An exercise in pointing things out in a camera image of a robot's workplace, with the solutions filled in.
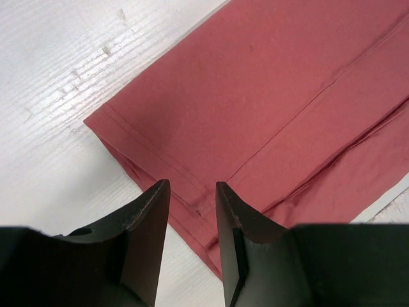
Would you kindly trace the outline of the salmon pink t-shirt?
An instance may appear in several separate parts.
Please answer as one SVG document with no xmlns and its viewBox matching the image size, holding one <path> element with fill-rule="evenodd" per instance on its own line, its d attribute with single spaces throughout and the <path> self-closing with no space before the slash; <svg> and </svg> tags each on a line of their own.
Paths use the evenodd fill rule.
<svg viewBox="0 0 409 307">
<path fill-rule="evenodd" d="M 217 276 L 217 182 L 276 223 L 354 220 L 408 173 L 407 1 L 231 1 L 86 118 Z"/>
</svg>

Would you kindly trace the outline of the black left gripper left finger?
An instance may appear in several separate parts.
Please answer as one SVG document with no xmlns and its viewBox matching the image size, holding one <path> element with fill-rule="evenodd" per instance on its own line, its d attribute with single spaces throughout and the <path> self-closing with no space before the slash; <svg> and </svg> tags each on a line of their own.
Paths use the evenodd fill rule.
<svg viewBox="0 0 409 307">
<path fill-rule="evenodd" d="M 69 235 L 1 228 L 2 306 L 153 306 L 170 183 Z"/>
</svg>

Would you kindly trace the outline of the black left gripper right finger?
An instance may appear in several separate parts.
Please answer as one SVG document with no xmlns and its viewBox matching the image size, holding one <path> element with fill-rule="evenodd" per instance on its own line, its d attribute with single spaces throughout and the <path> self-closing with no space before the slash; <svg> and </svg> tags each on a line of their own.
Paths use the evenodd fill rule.
<svg viewBox="0 0 409 307">
<path fill-rule="evenodd" d="M 216 185 L 226 306 L 407 306 L 406 224 L 285 228 Z"/>
</svg>

